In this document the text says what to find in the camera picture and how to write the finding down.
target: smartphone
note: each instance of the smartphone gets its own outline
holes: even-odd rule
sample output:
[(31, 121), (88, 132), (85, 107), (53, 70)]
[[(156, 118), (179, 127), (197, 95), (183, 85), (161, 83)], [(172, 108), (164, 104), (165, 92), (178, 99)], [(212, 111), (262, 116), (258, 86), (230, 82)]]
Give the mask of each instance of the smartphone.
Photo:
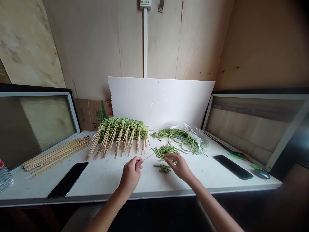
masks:
[(47, 198), (65, 197), (77, 181), (88, 163), (77, 163), (71, 168), (71, 170), (63, 177), (63, 179), (57, 184), (53, 191)]
[(229, 158), (225, 157), (224, 155), (217, 155), (214, 157), (216, 161), (238, 176), (240, 179), (248, 180), (253, 178), (253, 175), (244, 170), (241, 166), (235, 164)]

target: clear plastic bag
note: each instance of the clear plastic bag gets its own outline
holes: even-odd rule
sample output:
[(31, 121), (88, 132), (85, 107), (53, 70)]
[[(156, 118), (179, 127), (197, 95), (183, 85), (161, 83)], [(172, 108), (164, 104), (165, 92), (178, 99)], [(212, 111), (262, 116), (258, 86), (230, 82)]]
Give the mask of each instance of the clear plastic bag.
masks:
[(207, 141), (207, 137), (204, 134), (204, 131), (202, 131), (200, 128), (196, 126), (191, 126), (186, 122), (180, 122), (180, 123), (167, 123), (164, 126), (160, 127), (157, 131), (156, 134), (159, 134), (161, 130), (166, 130), (166, 129), (179, 129), (182, 131), (185, 131), (196, 143), (194, 151), (192, 151), (194, 154), (197, 155), (204, 155), (205, 152), (207, 151), (209, 142)]

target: human hand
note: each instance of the human hand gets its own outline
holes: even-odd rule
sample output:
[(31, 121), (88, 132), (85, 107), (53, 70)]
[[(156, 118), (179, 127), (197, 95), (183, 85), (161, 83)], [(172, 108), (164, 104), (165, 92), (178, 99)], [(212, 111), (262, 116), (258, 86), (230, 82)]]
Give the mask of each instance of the human hand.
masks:
[(176, 175), (185, 182), (188, 182), (192, 177), (194, 177), (186, 160), (179, 153), (166, 154), (164, 155), (164, 160), (169, 164)]
[(141, 169), (143, 159), (135, 156), (123, 167), (123, 173), (118, 189), (125, 194), (128, 198), (135, 190), (139, 178), (141, 177)]

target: plastic bottle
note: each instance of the plastic bottle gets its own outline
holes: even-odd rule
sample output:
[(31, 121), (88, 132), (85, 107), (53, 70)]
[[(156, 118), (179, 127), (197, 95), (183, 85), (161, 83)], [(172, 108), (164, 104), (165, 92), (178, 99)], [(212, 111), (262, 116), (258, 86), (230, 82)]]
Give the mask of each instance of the plastic bottle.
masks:
[(4, 163), (0, 160), (0, 192), (13, 184), (13, 176)]

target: computer mouse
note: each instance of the computer mouse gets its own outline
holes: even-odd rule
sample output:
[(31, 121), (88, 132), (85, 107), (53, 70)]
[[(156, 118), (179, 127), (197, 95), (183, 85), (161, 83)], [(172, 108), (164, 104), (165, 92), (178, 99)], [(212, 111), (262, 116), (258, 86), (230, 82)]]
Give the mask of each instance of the computer mouse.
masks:
[(265, 172), (265, 171), (263, 171), (263, 170), (261, 170), (261, 169), (255, 169), (254, 172), (255, 172), (255, 174), (256, 174), (257, 176), (259, 176), (260, 178), (263, 178), (263, 179), (270, 179), (270, 175), (269, 175), (267, 172)]

